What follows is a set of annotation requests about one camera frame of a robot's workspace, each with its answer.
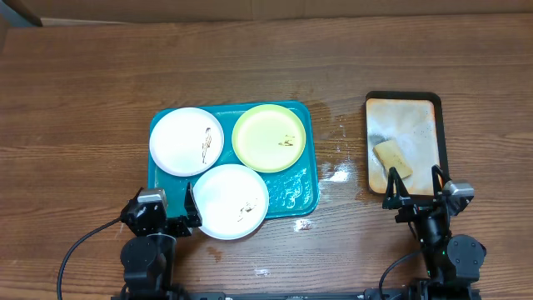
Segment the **yellow sponge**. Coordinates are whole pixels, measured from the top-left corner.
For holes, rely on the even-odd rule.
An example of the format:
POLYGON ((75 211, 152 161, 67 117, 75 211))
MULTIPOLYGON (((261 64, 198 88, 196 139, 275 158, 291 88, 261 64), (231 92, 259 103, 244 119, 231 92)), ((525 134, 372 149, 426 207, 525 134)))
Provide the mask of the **yellow sponge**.
POLYGON ((395 168, 401 178, 408 178, 412 175, 413 169, 394 139, 378 143, 373 148, 373 152, 384 167, 386 173, 389 173, 391 168, 395 168))

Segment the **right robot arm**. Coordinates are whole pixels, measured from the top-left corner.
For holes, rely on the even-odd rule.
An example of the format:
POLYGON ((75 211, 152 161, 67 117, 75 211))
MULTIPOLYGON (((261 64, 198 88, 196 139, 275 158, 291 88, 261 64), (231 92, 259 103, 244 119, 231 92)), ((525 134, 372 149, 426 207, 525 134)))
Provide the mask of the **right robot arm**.
POLYGON ((396 210, 395 221, 405 223, 420 249, 393 262, 378 283, 380 299, 479 299, 471 287, 480 279, 486 247, 468 235, 453 235, 451 219, 463 212, 475 196, 468 182, 454 182, 439 166, 431 168, 433 196, 414 197, 399 172, 391 167, 387 176, 386 197, 382 207, 396 210), (398 265, 422 256, 426 278, 413 280, 398 292, 387 291, 383 284, 398 265))

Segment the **yellow-green plate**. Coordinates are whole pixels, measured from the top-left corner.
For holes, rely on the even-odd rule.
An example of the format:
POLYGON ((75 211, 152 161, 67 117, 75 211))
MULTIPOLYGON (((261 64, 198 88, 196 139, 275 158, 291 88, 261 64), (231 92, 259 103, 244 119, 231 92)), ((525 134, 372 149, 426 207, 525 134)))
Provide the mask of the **yellow-green plate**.
POLYGON ((302 120, 289 108, 262 104, 245 111, 232 130, 232 148, 245 166, 278 173, 297 162, 306 146, 302 120))

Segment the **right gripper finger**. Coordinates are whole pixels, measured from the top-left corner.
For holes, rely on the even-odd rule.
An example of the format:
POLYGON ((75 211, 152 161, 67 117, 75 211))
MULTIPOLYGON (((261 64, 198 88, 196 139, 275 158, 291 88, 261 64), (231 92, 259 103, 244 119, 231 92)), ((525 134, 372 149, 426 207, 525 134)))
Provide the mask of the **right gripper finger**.
POLYGON ((408 193, 399 172, 395 167, 391 167, 387 175, 385 199, 382 206, 403 207, 410 200, 411 195, 408 193))
POLYGON ((443 188, 451 180, 450 176, 444 172, 440 166, 431 167, 432 186, 435 199, 445 199, 443 188))

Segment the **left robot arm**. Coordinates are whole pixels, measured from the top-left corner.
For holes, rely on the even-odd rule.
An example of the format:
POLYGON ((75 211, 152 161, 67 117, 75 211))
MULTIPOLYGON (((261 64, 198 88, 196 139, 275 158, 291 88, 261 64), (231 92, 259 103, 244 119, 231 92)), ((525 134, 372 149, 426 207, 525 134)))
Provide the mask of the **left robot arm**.
POLYGON ((167 215, 167 196, 162 188, 141 188, 121 211, 120 221, 135 237, 121 250, 124 282, 121 299, 188 299, 184 287, 173 282, 178 238, 192 235, 202 225, 192 185, 187 184, 178 217, 167 215))

